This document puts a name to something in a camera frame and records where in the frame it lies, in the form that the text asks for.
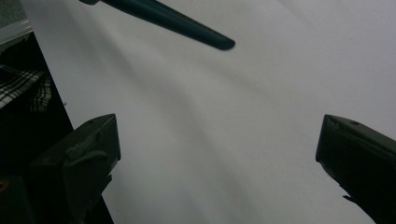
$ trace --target white sheet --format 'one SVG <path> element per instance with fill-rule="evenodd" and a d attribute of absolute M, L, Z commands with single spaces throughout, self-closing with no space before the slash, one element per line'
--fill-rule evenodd
<path fill-rule="evenodd" d="M 395 1 L 162 1 L 227 52 L 101 3 L 22 2 L 74 126 L 117 114 L 115 223 L 373 223 L 315 152 L 324 114 L 396 138 Z"/>

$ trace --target screw hole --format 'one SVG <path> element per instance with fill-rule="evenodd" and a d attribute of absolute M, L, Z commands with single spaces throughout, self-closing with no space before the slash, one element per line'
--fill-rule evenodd
<path fill-rule="evenodd" d="M 8 182 L 5 180 L 0 180 L 0 192 L 8 188 Z"/>

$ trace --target plaid shirt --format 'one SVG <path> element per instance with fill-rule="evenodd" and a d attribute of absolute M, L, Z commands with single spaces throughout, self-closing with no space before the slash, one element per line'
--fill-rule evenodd
<path fill-rule="evenodd" d="M 0 108 L 32 90 L 28 110 L 45 112 L 50 101 L 50 76 L 43 71 L 17 70 L 0 64 Z"/>

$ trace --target black and white checkered cloth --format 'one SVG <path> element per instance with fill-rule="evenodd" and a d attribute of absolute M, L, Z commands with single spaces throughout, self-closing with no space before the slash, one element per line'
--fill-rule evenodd
<path fill-rule="evenodd" d="M 43 71 L 17 70 L 0 64 L 0 108 L 31 90 L 28 110 L 45 112 L 50 101 L 50 76 Z"/>

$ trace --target white surface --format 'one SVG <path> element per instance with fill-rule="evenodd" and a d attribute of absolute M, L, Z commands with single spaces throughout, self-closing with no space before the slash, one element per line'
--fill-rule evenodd
<path fill-rule="evenodd" d="M 315 162 L 324 114 L 396 138 L 393 0 L 163 0 L 227 52 L 105 4 L 22 0 L 75 127 L 116 113 L 116 223 L 373 223 Z"/>

